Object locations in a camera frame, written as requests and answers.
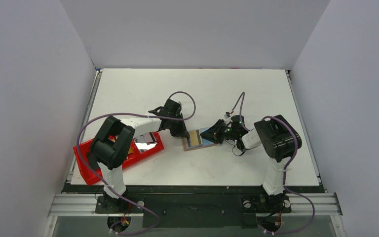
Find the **tan leather card holder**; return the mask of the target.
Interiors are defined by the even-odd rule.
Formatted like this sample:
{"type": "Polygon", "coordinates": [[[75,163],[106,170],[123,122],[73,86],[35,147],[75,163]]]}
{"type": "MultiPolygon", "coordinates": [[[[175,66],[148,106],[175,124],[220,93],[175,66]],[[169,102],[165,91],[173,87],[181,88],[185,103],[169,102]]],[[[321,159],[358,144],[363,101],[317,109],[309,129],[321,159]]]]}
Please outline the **tan leather card holder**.
{"type": "Polygon", "coordinates": [[[201,137],[201,133],[207,131],[208,129],[208,127],[205,127],[189,131],[189,137],[182,138],[184,151],[193,151],[197,149],[215,146],[215,143],[201,137]]]}

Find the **silver mirrored card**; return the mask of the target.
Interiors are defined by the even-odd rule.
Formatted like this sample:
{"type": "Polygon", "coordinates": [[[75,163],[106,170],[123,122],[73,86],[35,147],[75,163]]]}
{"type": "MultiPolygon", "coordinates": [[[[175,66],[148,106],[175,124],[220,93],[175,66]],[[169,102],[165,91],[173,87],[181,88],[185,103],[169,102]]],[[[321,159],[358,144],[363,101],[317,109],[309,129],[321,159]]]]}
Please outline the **silver mirrored card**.
{"type": "Polygon", "coordinates": [[[134,142],[140,153],[151,150],[157,145],[157,139],[151,132],[136,137],[134,142]]]}

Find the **red three-compartment bin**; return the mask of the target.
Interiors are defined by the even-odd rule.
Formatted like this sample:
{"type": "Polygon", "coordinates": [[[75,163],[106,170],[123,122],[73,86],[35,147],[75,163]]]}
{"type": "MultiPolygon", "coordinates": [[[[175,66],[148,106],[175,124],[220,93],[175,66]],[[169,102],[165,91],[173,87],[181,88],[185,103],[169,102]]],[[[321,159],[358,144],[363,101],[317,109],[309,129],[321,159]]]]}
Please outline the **red three-compartment bin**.
{"type": "MultiPolygon", "coordinates": [[[[127,169],[138,163],[141,163],[164,150],[164,145],[159,133],[153,132],[153,134],[157,139],[157,145],[151,150],[140,153],[135,145],[135,142],[133,141],[131,143],[131,147],[134,153],[128,154],[127,159],[122,165],[123,169],[127,169]]],[[[97,178],[92,170],[99,175],[102,175],[101,169],[97,164],[97,159],[92,155],[90,151],[92,141],[92,139],[89,139],[85,142],[80,143],[79,148],[73,147],[80,175],[84,179],[85,183],[89,186],[100,181],[100,179],[97,178]]]]}

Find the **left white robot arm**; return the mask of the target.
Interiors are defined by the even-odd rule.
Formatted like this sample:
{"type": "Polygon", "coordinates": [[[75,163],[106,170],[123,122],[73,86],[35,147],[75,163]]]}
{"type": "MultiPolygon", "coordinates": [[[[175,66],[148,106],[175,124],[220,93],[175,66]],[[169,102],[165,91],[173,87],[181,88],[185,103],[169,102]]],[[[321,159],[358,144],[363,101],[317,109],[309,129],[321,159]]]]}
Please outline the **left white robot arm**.
{"type": "Polygon", "coordinates": [[[188,138],[189,133],[181,113],[182,105],[167,99],[164,106],[149,111],[147,116],[117,119],[109,116],[94,137],[90,151],[102,172],[104,200],[122,207],[126,192],[122,165],[135,138],[151,132],[169,130],[172,137],[188,138]]]}

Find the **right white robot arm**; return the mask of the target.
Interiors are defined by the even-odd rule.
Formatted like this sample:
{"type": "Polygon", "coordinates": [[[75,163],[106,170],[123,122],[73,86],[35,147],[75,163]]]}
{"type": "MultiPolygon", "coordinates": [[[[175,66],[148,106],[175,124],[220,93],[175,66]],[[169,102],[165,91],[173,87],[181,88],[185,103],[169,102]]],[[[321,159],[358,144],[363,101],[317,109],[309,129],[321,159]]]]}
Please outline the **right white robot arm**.
{"type": "Polygon", "coordinates": [[[262,188],[269,196],[286,191],[287,168],[302,147],[300,135],[282,115],[266,116],[255,122],[254,128],[250,130],[245,127],[244,116],[231,116],[228,120],[218,120],[200,136],[214,144],[232,140],[241,154],[262,146],[268,155],[262,188]]]}

